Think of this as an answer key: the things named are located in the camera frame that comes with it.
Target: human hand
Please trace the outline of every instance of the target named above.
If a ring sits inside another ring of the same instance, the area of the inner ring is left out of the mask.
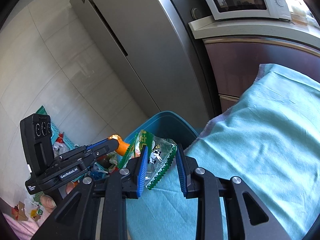
[[[69,194],[74,187],[75,185],[72,181],[70,181],[66,186],[66,193]],[[56,203],[54,202],[54,200],[47,195],[42,195],[40,200],[45,210],[47,210],[49,213],[51,213],[56,207]]]

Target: blue trash bin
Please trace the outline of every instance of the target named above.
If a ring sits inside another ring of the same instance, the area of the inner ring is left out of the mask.
[[[162,111],[155,114],[145,123],[133,131],[124,141],[131,143],[135,134],[146,130],[157,137],[168,138],[181,143],[186,149],[198,137],[198,133],[183,118],[171,111]]]

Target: blue cloth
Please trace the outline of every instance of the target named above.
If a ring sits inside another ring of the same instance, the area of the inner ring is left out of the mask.
[[[320,84],[286,67],[260,65],[237,104],[188,148],[215,176],[240,176],[292,240],[320,213]],[[197,200],[183,197],[175,165],[139,200],[127,200],[133,240],[193,240]]]

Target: white countertop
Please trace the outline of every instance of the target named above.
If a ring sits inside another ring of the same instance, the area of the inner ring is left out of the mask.
[[[320,30],[275,19],[234,19],[215,21],[208,16],[189,23],[195,39],[225,35],[271,36],[309,44],[320,49]]]

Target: silver bolt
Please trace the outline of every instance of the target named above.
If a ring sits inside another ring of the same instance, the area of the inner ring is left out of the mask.
[[[121,175],[127,175],[129,173],[129,170],[126,168],[120,169],[120,174]]]
[[[90,184],[90,183],[92,182],[92,179],[91,179],[90,177],[85,177],[85,178],[82,180],[82,182],[83,182],[84,184]]]
[[[240,184],[241,183],[241,179],[239,177],[233,177],[232,181],[236,184]]]
[[[202,175],[205,173],[205,169],[204,168],[196,168],[196,173]]]

